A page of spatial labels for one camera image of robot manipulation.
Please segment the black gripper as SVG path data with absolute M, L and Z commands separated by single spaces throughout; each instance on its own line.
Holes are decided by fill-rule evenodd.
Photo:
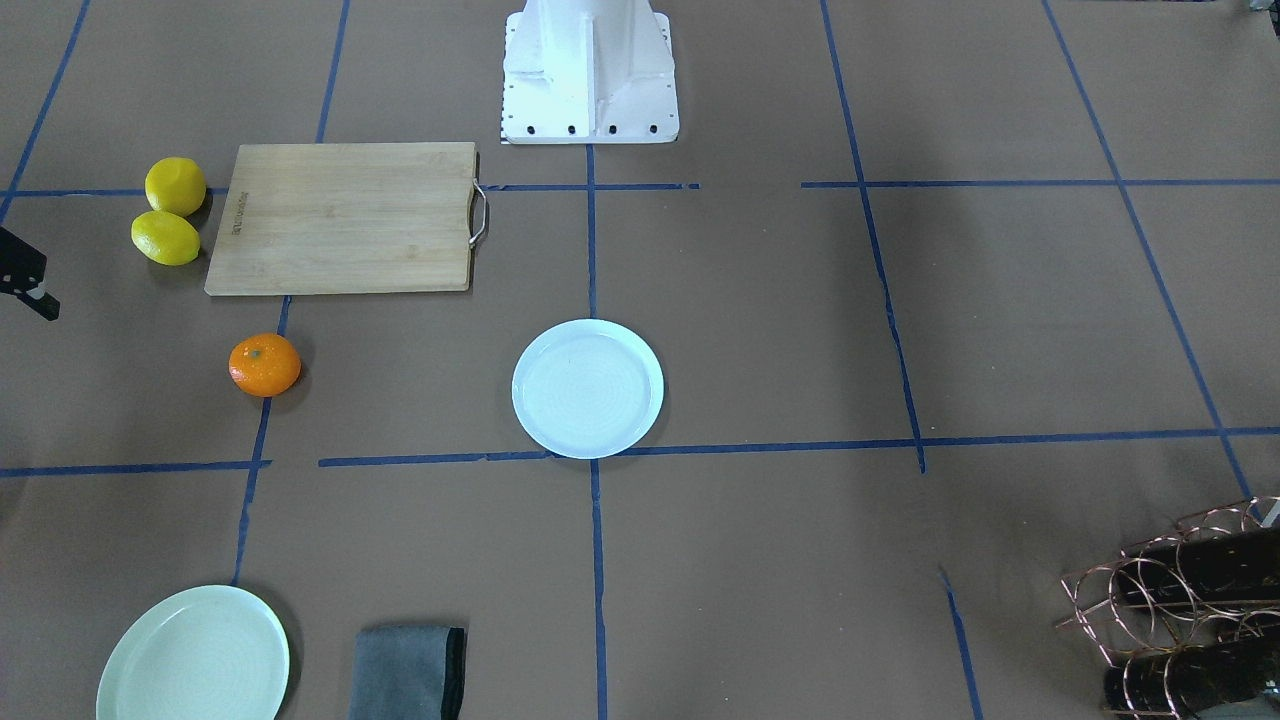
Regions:
M 1 227 L 1 291 L 24 296 L 24 305 L 45 320 L 60 316 L 61 304 L 40 287 L 45 279 L 47 258 L 24 240 Z

